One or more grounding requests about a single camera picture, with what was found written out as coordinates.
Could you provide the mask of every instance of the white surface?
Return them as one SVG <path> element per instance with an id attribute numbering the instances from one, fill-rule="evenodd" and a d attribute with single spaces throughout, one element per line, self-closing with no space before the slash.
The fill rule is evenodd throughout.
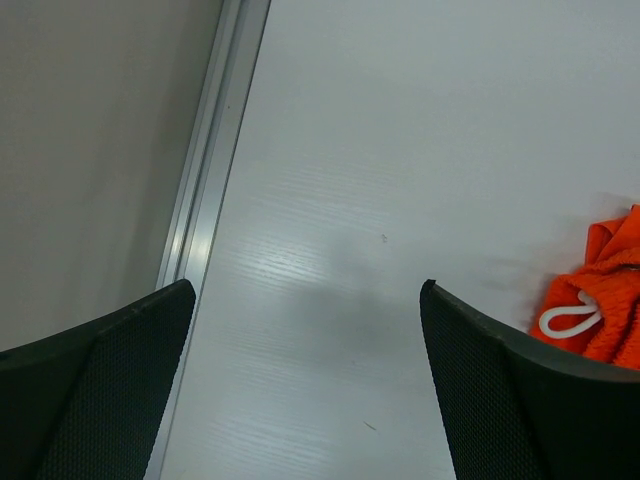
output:
<path id="1" fill-rule="evenodd" d="M 638 196 L 638 8 L 274 0 L 163 479 L 453 479 L 420 286 L 525 328 Z"/>
<path id="2" fill-rule="evenodd" d="M 0 0 L 0 351 L 151 293 L 220 0 Z"/>

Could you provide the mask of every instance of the orange cloth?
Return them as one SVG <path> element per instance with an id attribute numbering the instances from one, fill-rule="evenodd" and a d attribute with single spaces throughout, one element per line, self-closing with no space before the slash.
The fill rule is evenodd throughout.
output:
<path id="1" fill-rule="evenodd" d="M 540 316 L 551 308 L 582 305 L 580 290 L 596 301 L 603 319 L 571 338 L 547 337 L 538 325 Z M 587 317 L 558 316 L 550 327 L 565 330 Z M 591 225 L 585 265 L 553 280 L 530 333 L 594 360 L 640 369 L 640 205 L 626 217 Z"/>

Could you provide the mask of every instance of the towel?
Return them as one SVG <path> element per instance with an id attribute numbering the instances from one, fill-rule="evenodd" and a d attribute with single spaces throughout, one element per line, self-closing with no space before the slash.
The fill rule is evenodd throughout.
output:
<path id="1" fill-rule="evenodd" d="M 584 306 L 578 298 L 584 296 L 581 291 L 595 301 L 602 319 L 570 338 L 545 335 L 540 317 L 552 308 Z M 566 330 L 587 318 L 559 315 L 549 327 Z M 640 205 L 634 205 L 626 217 L 591 225 L 584 266 L 552 281 L 530 333 L 593 360 L 640 369 Z"/>

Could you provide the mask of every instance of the red towel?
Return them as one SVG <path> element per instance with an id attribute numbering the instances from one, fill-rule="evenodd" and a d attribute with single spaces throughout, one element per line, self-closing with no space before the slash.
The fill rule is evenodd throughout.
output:
<path id="1" fill-rule="evenodd" d="M 583 290 L 599 307 L 603 319 L 571 338 L 553 339 L 539 326 L 549 309 L 579 306 Z M 563 315 L 551 320 L 552 330 L 574 327 L 588 315 Z M 531 335 L 543 342 L 601 362 L 640 369 L 640 205 L 628 216 L 589 228 L 585 265 L 551 283 Z"/>

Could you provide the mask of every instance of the gray wall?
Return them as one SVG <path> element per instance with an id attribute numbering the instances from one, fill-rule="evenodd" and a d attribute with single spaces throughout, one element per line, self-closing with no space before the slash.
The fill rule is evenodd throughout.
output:
<path id="1" fill-rule="evenodd" d="M 0 4 L 0 351 L 154 289 L 221 2 Z"/>

